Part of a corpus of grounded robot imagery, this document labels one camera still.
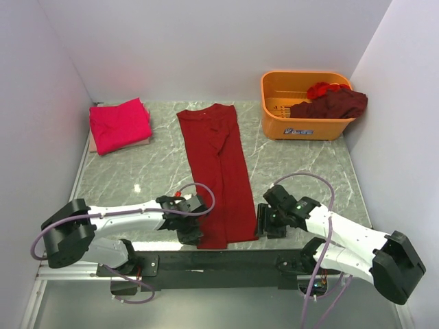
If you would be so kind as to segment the red t shirt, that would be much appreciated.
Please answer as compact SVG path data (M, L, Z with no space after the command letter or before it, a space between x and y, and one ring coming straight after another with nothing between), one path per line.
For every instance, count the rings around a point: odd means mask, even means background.
M177 114L196 191L214 208L201 222L200 249L255 241L257 216L236 109L215 103Z

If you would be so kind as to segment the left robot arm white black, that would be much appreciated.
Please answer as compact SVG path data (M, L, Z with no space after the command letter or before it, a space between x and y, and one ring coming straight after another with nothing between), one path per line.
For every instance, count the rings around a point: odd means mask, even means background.
M164 195L120 207L88 206L84 199L74 199L41 226L48 265L60 269L84 261L131 275L141 266L141 258L131 241L112 236L140 229L169 230L176 232L180 243L197 245L202 236L198 219L207 210L199 195Z

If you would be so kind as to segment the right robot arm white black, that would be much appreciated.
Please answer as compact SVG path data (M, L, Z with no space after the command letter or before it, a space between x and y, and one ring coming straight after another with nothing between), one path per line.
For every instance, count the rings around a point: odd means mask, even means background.
M284 260L281 269L296 273L335 270L371 283L387 300L406 304L426 272L406 235L367 228L309 197L295 199L281 185L264 194L257 206L258 236L286 237L287 228L314 234L298 260Z

